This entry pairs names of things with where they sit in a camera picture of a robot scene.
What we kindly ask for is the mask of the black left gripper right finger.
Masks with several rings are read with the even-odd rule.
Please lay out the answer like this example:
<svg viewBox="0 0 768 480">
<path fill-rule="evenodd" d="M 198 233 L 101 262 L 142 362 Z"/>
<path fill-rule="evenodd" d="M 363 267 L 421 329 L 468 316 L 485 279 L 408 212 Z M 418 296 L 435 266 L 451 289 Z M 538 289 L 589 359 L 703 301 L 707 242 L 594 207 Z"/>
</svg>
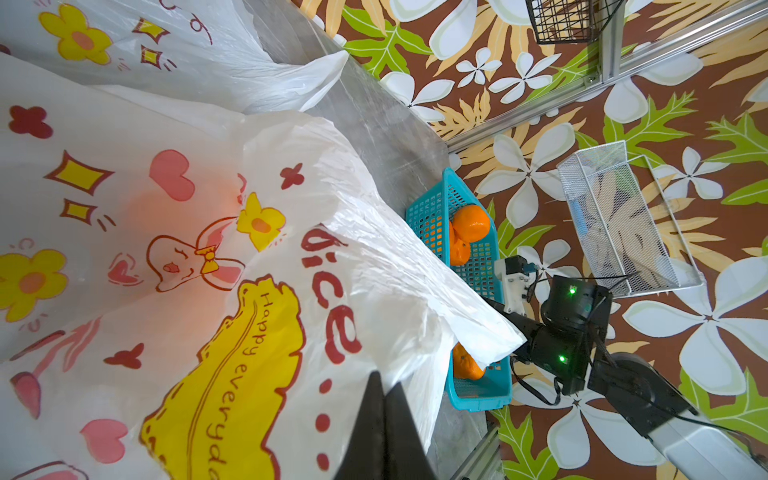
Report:
<svg viewBox="0 0 768 480">
<path fill-rule="evenodd" d="M 384 478 L 435 480 L 401 383 L 384 399 Z"/>
</svg>

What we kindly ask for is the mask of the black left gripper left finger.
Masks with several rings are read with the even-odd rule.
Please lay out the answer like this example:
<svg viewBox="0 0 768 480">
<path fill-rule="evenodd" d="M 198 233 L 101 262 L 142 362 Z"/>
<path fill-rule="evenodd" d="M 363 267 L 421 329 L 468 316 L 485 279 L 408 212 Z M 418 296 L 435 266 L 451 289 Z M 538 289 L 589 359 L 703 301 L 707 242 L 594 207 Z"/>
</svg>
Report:
<svg viewBox="0 0 768 480">
<path fill-rule="evenodd" d="M 385 478 L 385 395 L 379 372 L 370 374 L 336 480 Z"/>
</svg>

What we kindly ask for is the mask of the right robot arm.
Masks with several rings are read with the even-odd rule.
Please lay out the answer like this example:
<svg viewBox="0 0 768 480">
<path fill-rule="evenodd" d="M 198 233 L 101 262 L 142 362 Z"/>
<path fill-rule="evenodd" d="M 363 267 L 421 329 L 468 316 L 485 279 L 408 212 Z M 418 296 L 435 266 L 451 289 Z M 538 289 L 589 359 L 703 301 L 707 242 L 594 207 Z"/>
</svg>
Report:
<svg viewBox="0 0 768 480">
<path fill-rule="evenodd" d="M 609 288 L 557 276 L 540 321 L 490 306 L 524 336 L 515 359 L 549 372 L 554 396 L 546 398 L 518 374 L 517 386 L 555 406 L 565 395 L 590 390 L 601 395 L 640 437 L 689 479 L 764 479 L 767 459 L 739 431 L 710 422 L 641 357 L 612 354 L 605 344 L 613 299 Z"/>
</svg>

